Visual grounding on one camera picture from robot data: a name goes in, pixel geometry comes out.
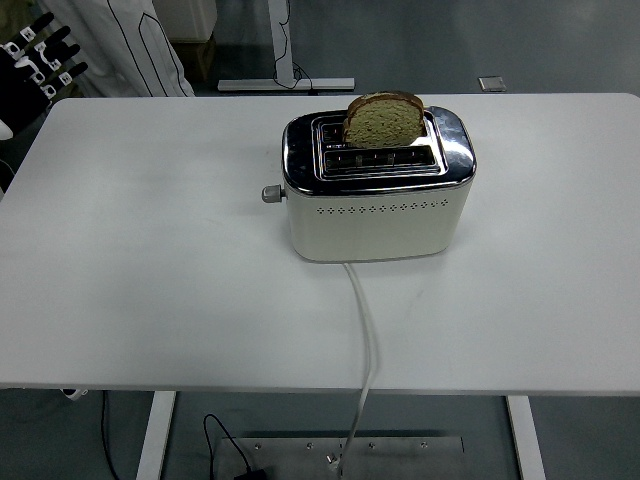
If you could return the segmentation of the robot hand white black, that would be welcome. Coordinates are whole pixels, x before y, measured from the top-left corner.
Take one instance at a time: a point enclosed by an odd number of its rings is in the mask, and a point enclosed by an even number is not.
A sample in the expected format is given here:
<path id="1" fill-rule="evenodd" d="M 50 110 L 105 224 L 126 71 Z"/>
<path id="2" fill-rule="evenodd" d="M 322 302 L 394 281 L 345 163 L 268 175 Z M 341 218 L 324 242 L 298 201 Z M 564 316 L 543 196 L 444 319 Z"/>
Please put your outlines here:
<path id="1" fill-rule="evenodd" d="M 37 36 L 55 16 L 47 12 L 1 45 L 1 139 L 13 138 L 52 103 L 63 88 L 83 74 L 88 65 L 65 63 L 80 52 L 65 38 L 71 29 L 63 26 L 42 40 Z"/>

